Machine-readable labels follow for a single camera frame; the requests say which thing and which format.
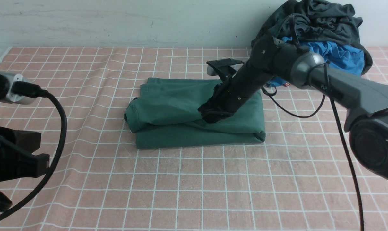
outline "gray robot arm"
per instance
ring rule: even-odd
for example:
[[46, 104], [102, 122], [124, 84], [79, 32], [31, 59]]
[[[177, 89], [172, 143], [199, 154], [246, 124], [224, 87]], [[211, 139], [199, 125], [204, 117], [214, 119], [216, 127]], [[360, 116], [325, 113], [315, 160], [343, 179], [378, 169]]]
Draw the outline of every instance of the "gray robot arm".
[[208, 123], [230, 117], [274, 76], [300, 89], [332, 94], [348, 111], [344, 130], [350, 132], [355, 157], [364, 167], [388, 179], [388, 85], [324, 65], [324, 59], [308, 47], [265, 35], [254, 45], [250, 59], [235, 75], [222, 79], [198, 111]]

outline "pink grid tablecloth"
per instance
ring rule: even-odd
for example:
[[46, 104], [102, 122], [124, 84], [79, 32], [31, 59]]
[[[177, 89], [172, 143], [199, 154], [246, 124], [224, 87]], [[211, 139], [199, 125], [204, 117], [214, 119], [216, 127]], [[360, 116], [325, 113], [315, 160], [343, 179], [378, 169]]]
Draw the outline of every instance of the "pink grid tablecloth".
[[[365, 78], [388, 84], [388, 47], [370, 47]], [[0, 230], [358, 230], [357, 199], [329, 101], [299, 120], [263, 97], [264, 145], [137, 150], [123, 113], [149, 77], [209, 79], [205, 62], [246, 60], [245, 48], [12, 48], [0, 70], [59, 98], [66, 148], [45, 189]], [[285, 108], [310, 114], [321, 94], [281, 87]], [[340, 117], [346, 111], [339, 107]], [[52, 154], [59, 117], [46, 99], [0, 104], [0, 125], [43, 133]], [[367, 231], [388, 230], [388, 181], [354, 163]], [[0, 183], [17, 203], [39, 179]]]

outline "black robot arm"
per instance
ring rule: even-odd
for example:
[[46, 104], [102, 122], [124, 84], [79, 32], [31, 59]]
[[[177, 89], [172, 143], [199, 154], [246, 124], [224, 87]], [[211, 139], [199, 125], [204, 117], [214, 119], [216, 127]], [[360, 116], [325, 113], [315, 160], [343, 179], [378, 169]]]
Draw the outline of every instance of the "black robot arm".
[[344, 130], [350, 132], [352, 152], [364, 167], [388, 179], [388, 85], [325, 67], [324, 59], [308, 47], [261, 37], [250, 59], [224, 78], [198, 111], [208, 123], [233, 116], [274, 76], [300, 89], [317, 89], [345, 107]]
[[0, 192], [0, 221], [30, 202], [53, 175], [65, 145], [67, 116], [64, 108], [51, 93], [31, 83], [20, 74], [0, 72], [0, 102], [30, 104], [35, 98], [48, 98], [61, 117], [61, 133], [53, 161], [49, 154], [33, 155], [40, 147], [41, 134], [0, 127], [0, 182], [22, 177], [41, 177], [40, 183], [23, 200], [12, 207], [12, 201]]

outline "black power cord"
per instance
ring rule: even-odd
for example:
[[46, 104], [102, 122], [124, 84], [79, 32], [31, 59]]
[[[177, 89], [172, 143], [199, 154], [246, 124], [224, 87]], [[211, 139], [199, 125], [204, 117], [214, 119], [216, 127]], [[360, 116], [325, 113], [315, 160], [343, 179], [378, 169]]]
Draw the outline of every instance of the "black power cord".
[[[357, 199], [358, 199], [358, 208], [359, 208], [359, 222], [360, 222], [360, 230], [361, 231], [364, 231], [364, 209], [362, 207], [362, 199], [361, 199], [361, 193], [360, 193], [360, 190], [359, 190], [359, 185], [358, 185], [358, 180], [357, 180], [357, 175], [355, 174], [355, 169], [354, 169], [354, 165], [352, 164], [352, 159], [351, 159], [351, 156], [349, 155], [349, 150], [348, 150], [348, 146], [346, 144], [346, 141], [345, 141], [345, 137], [344, 137], [344, 134], [343, 134], [343, 130], [342, 130], [342, 126], [341, 126], [341, 122], [339, 120], [339, 116], [338, 116], [338, 111], [336, 110], [336, 106], [335, 106], [335, 101], [333, 99], [333, 95], [332, 95], [332, 85], [329, 81], [329, 74], [328, 74], [328, 68], [329, 68], [329, 63], [325, 63], [325, 64], [321, 64], [321, 65], [318, 65], [316, 67], [319, 67], [319, 66], [322, 66], [324, 65], [324, 70], [325, 70], [325, 84], [327, 86], [327, 92], [328, 92], [328, 97], [329, 97], [329, 101], [331, 102], [331, 106], [332, 106], [332, 111], [333, 111], [333, 114], [335, 116], [335, 121], [336, 121], [336, 125], [338, 127], [338, 132], [339, 132], [339, 136], [341, 137], [341, 142], [342, 142], [342, 146], [344, 147], [344, 150], [345, 150], [345, 154], [347, 156], [347, 160], [348, 160], [348, 164], [349, 164], [349, 168], [351, 169], [351, 174], [352, 174], [352, 179], [354, 180], [354, 187], [355, 187], [355, 191], [357, 193]], [[323, 95], [323, 99], [321, 101], [321, 104], [319, 105], [318, 109], [315, 110], [314, 113], [312, 113], [311, 115], [308, 115], [308, 116], [300, 116], [300, 115], [296, 115], [296, 114], [293, 114], [287, 110], [285, 110], [281, 105], [278, 104], [277, 101], [274, 100], [274, 98], [272, 97], [272, 95], [275, 95], [276, 91], [274, 93], [268, 93], [264, 88], [263, 88], [263, 92], [264, 94], [266, 94], [267, 96], [270, 97], [270, 99], [272, 99], [272, 101], [279, 107], [281, 108], [283, 111], [285, 111], [286, 113], [292, 115], [292, 116], [295, 116], [295, 117], [298, 117], [298, 118], [309, 118], [309, 117], [313, 117], [322, 107], [323, 105], [323, 102], [325, 100], [325, 95]]]
[[341, 137], [342, 146], [344, 147], [345, 154], [347, 156], [347, 160], [348, 160], [348, 164], [349, 164], [349, 168], [351, 169], [352, 179], [354, 180], [355, 191], [357, 193], [357, 199], [358, 199], [359, 223], [361, 226], [361, 231], [364, 231], [364, 209], [362, 208], [361, 192], [359, 191], [357, 175], [355, 174], [355, 168], [354, 168], [354, 165], [352, 164], [351, 156], [349, 155], [348, 146], [347, 146], [347, 143], [345, 141], [341, 122], [340, 122], [339, 116], [338, 116], [338, 111], [336, 110], [335, 101], [334, 101], [333, 95], [332, 95], [332, 85], [329, 81], [329, 75], [328, 75], [329, 63], [326, 63], [324, 68], [325, 68], [325, 83], [327, 86], [326, 90], [328, 92], [329, 101], [331, 102], [333, 115], [335, 116], [336, 126], [338, 127], [339, 136]]
[[21, 209], [23, 206], [25, 206], [28, 202], [30, 202], [34, 197], [44, 188], [44, 186], [47, 184], [47, 182], [50, 180], [51, 176], [53, 175], [54, 171], [56, 170], [57, 164], [59, 162], [59, 159], [62, 155], [62, 151], [64, 149], [64, 144], [66, 140], [67, 135], [67, 116], [65, 114], [65, 111], [54, 95], [49, 93], [48, 91], [42, 89], [40, 86], [32, 84], [32, 83], [26, 83], [26, 82], [16, 82], [13, 85], [12, 91], [15, 94], [31, 97], [31, 98], [48, 98], [56, 107], [58, 113], [61, 117], [61, 133], [60, 138], [58, 142], [58, 146], [56, 149], [56, 154], [54, 155], [53, 162], [51, 162], [50, 167], [48, 168], [47, 173], [43, 177], [43, 179], [40, 181], [40, 183], [34, 188], [33, 191], [31, 191], [30, 194], [28, 194], [22, 201], [20, 201], [15, 206], [11, 207], [7, 211], [0, 214], [0, 221], [7, 218], [8, 216], [15, 213], [17, 210]]

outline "green cloth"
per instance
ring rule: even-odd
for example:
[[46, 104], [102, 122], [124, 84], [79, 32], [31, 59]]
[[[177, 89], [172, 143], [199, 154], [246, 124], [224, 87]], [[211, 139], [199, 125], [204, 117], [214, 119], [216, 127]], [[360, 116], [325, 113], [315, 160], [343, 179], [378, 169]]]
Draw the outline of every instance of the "green cloth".
[[198, 108], [221, 80], [148, 78], [141, 96], [131, 101], [125, 120], [137, 133], [137, 148], [262, 143], [265, 141], [261, 93], [232, 117], [214, 124], [202, 120]]

